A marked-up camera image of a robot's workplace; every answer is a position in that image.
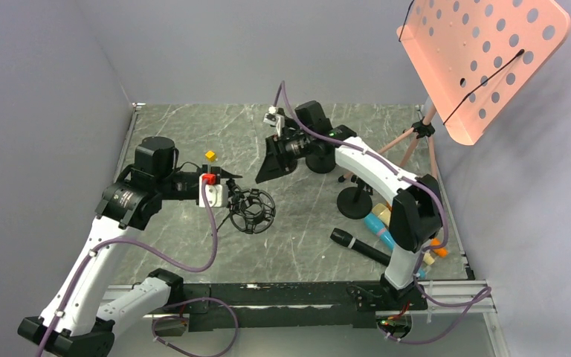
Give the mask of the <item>black shock-mount round stand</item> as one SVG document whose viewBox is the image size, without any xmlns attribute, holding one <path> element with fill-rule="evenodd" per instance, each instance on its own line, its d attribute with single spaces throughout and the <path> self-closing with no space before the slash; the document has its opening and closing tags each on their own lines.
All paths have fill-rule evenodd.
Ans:
<svg viewBox="0 0 571 357">
<path fill-rule="evenodd" d="M 335 154 L 331 152 L 327 155 L 307 155 L 306 166 L 313 173 L 318 173 L 318 174 L 330 173 L 336 167 Z"/>
</svg>

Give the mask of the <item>black tripod shock-mount stand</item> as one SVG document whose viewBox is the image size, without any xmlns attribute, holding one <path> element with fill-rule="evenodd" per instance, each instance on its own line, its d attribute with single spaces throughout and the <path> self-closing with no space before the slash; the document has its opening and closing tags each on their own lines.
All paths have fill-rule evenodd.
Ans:
<svg viewBox="0 0 571 357">
<path fill-rule="evenodd" d="M 227 180 L 226 186 L 228 214 L 217 226 L 217 231 L 226 222 L 248 235 L 260 234 L 272 226 L 277 206 L 269 193 L 257 188 L 242 189 L 233 178 Z"/>
</svg>

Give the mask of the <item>black round-base clip stand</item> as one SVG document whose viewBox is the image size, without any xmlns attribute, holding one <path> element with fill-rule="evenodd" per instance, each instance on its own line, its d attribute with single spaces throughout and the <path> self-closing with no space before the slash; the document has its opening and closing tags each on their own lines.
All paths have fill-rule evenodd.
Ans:
<svg viewBox="0 0 571 357">
<path fill-rule="evenodd" d="M 343 189 L 337 197 L 337 208 L 349 219 L 363 219 L 372 210 L 373 188 L 357 176 L 352 176 L 352 187 Z"/>
</svg>

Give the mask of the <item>black microphone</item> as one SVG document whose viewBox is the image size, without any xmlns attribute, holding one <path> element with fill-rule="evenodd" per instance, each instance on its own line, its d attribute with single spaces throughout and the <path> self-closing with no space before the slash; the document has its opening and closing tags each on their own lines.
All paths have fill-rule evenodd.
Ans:
<svg viewBox="0 0 571 357">
<path fill-rule="evenodd" d="M 329 236 L 330 240 L 343 246 L 344 248 L 351 249 L 357 253 L 382 264 L 388 266 L 390 263 L 390 255 L 385 254 L 383 251 L 372 247 L 371 245 L 362 242 L 354 237 L 351 233 L 346 232 L 340 228 L 334 228 Z"/>
</svg>

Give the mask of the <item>blue microphone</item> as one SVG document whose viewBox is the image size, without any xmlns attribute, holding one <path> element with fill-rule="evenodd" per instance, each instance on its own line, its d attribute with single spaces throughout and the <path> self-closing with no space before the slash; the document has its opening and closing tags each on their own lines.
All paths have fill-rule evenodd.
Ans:
<svg viewBox="0 0 571 357">
<path fill-rule="evenodd" d="M 390 249 L 391 252 L 393 252 L 396 246 L 396 241 L 393 238 L 391 232 L 388 231 L 387 226 L 374 213 L 368 213 L 364 217 L 364 223 L 369 228 L 369 230 L 375 234 Z M 423 242 L 420 242 L 418 239 L 412 240 L 415 241 L 415 249 L 410 248 L 410 250 L 417 251 L 416 243 L 419 243 L 419 248 L 421 248 Z M 388 267 L 390 264 L 390 258 L 387 260 L 389 260 L 388 263 L 382 263 L 382 265 L 385 267 Z M 420 280 L 426 278 L 425 270 L 421 267 L 418 270 L 417 278 Z"/>
</svg>

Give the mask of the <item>cream yellow microphone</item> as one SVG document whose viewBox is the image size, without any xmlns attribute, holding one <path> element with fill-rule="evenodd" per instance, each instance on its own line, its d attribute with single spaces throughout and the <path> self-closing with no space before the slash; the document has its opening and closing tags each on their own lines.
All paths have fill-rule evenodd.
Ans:
<svg viewBox="0 0 571 357">
<path fill-rule="evenodd" d="M 388 228 L 391 218 L 391 210 L 388 208 L 388 206 L 382 203 L 378 203 L 372 208 L 372 213 L 383 222 L 386 228 Z M 434 264 L 435 259 L 431 256 L 429 252 L 426 252 L 424 255 L 424 262 L 428 266 L 431 266 Z"/>
</svg>

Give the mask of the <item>orange microphone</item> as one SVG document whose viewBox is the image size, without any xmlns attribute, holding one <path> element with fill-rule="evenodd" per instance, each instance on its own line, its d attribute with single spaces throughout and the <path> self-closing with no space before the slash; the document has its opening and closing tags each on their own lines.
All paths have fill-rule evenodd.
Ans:
<svg viewBox="0 0 571 357">
<path fill-rule="evenodd" d="M 437 247 L 438 247 L 438 246 L 441 245 L 441 244 L 442 244 L 442 243 L 441 243 L 437 238 L 433 238 L 433 239 L 431 240 L 431 244 L 430 244 L 430 245 L 431 245 L 431 246 L 437 246 Z M 448 254 L 449 254 L 449 252 L 448 252 L 448 250 L 447 250 L 447 248 L 446 248 L 445 246 L 443 246 L 443 247 L 441 247 L 441 248 L 439 248 L 439 247 L 438 247 L 438 248 L 434 248 L 434 249 L 433 249 L 433 252 L 434 252 L 436 255 L 438 255 L 439 257 L 447 257 Z"/>
</svg>

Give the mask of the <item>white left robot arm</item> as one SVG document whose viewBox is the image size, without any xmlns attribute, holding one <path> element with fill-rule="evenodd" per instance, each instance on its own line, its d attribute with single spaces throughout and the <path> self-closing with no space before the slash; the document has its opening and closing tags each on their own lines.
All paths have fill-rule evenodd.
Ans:
<svg viewBox="0 0 571 357">
<path fill-rule="evenodd" d="M 193 304 L 184 279 L 157 268 L 126 294 L 109 303 L 103 297 L 129 247 L 155 249 L 139 236 L 165 201 L 192 201 L 209 218 L 217 208 L 231 208 L 236 175 L 203 164 L 185 171 L 175 142 L 145 138 L 127 165 L 101 196 L 91 230 L 65 282 L 37 316 L 22 320 L 18 334 L 37 347 L 38 356 L 107 356 L 115 340 L 144 315 L 162 309 L 182 319 Z"/>
</svg>

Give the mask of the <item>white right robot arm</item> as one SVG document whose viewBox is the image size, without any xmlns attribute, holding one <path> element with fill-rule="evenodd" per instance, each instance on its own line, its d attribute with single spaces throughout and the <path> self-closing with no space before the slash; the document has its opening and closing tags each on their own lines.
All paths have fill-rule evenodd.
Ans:
<svg viewBox="0 0 571 357">
<path fill-rule="evenodd" d="M 391 205 L 390 236 L 396 245 L 384 272 L 387 284 L 380 290 L 382 303 L 398 309 L 409 299 L 409 286 L 423 261 L 427 244 L 448 231 L 439 184 L 431 175 L 408 172 L 371 148 L 346 126 L 316 129 L 303 121 L 304 113 L 319 114 L 322 106 L 311 101 L 291 110 L 270 106 L 265 123 L 276 129 L 266 138 L 265 159 L 255 177 L 257 183 L 292 173 L 299 159 L 321 150 L 333 151 L 335 163 L 355 174 Z"/>
</svg>

